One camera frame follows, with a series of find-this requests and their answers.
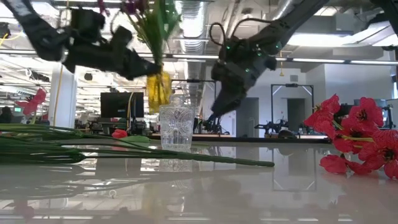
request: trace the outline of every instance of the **person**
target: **person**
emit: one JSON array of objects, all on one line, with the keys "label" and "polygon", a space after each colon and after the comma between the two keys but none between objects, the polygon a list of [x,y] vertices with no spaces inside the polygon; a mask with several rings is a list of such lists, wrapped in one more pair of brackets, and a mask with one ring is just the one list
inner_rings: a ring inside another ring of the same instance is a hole
[{"label": "person", "polygon": [[0,124],[9,124],[12,120],[12,112],[8,106],[1,109]]}]

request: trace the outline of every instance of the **black monitor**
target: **black monitor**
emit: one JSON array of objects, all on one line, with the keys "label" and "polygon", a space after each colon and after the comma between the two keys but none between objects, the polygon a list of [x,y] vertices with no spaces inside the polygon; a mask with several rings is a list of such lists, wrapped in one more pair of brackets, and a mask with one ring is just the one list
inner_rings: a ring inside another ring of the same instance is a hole
[{"label": "black monitor", "polygon": [[[102,118],[127,118],[127,108],[131,93],[101,93]],[[144,93],[133,93],[131,117],[144,117]]]}]

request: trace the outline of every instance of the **pillar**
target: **pillar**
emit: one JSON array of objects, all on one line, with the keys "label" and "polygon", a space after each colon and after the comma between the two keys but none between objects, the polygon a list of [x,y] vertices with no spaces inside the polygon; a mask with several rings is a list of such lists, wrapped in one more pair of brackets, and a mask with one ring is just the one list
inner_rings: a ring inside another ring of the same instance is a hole
[{"label": "pillar", "polygon": [[[69,72],[64,66],[61,75],[62,66],[61,63],[57,63],[52,70],[49,120],[51,125],[74,128],[78,75]],[[58,88],[60,91],[58,95],[57,113],[55,116]]]}]

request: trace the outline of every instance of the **yellow plastic wrap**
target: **yellow plastic wrap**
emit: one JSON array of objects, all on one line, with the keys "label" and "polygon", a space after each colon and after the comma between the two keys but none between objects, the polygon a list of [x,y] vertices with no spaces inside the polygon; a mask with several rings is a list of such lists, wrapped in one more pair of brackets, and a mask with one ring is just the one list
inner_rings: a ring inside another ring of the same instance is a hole
[{"label": "yellow plastic wrap", "polygon": [[170,75],[163,71],[158,75],[147,77],[147,95],[150,113],[158,113],[160,105],[169,104],[172,94],[172,81]]}]

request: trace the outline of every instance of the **doorway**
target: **doorway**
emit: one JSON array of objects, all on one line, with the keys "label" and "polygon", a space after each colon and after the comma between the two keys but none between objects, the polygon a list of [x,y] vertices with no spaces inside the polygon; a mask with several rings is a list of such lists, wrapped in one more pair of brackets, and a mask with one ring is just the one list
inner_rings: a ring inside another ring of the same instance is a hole
[{"label": "doorway", "polygon": [[287,99],[287,122],[289,130],[299,131],[305,120],[305,99]]},{"label": "doorway", "polygon": [[247,97],[236,110],[236,137],[258,138],[259,130],[259,98]]}]

